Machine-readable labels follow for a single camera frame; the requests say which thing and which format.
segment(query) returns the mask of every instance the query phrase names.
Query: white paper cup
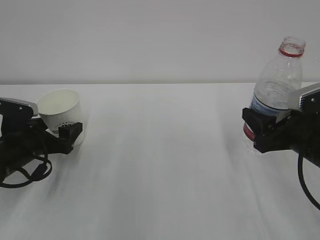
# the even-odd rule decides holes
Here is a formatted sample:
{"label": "white paper cup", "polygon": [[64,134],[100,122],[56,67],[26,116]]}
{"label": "white paper cup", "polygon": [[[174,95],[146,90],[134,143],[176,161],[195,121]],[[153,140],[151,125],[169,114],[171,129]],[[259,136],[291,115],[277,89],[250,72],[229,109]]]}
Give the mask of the white paper cup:
{"label": "white paper cup", "polygon": [[[37,102],[38,113],[53,135],[59,136],[62,126],[83,123],[79,93],[72,89],[59,89],[45,94]],[[85,138],[84,129],[74,142],[74,147]]]}

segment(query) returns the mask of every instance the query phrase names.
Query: blue label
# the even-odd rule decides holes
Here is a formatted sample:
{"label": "blue label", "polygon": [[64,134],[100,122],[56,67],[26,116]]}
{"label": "blue label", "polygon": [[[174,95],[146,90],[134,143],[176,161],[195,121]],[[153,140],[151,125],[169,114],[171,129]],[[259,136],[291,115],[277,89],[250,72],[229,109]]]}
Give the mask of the blue label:
{"label": "blue label", "polygon": [[262,102],[260,102],[258,100],[256,95],[253,95],[250,108],[252,110],[255,110],[257,113],[260,113],[260,114],[263,114],[266,116],[272,116],[272,117],[276,117],[280,112],[287,111],[287,110],[275,109],[275,108],[269,107],[267,105],[264,105]]}

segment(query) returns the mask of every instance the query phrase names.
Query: white tablecloth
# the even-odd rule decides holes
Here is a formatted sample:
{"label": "white tablecloth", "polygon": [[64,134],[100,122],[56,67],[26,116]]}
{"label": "white tablecloth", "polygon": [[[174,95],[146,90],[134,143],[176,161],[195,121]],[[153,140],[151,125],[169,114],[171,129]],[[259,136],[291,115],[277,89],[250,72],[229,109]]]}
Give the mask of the white tablecloth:
{"label": "white tablecloth", "polygon": [[[50,156],[48,178],[0,189],[1,239],[319,239],[320,212],[300,187],[298,155],[257,154],[244,138],[253,87],[1,85],[1,97],[31,102],[77,90],[87,122],[81,147]],[[320,201],[320,169],[308,161],[304,169]]]}

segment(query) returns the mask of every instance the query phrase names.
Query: clear plastic bottle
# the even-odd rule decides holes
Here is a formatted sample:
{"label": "clear plastic bottle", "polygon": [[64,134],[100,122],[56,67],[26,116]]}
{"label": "clear plastic bottle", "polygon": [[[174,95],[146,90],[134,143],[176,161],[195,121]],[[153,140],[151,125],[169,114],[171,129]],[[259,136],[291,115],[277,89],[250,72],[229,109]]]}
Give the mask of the clear plastic bottle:
{"label": "clear plastic bottle", "polygon": [[[305,46],[306,42],[296,37],[288,36],[283,40],[278,55],[264,67],[254,87],[251,109],[267,116],[277,116],[288,110],[289,94],[301,88],[301,57]],[[243,130],[253,141],[255,134],[247,124]]]}

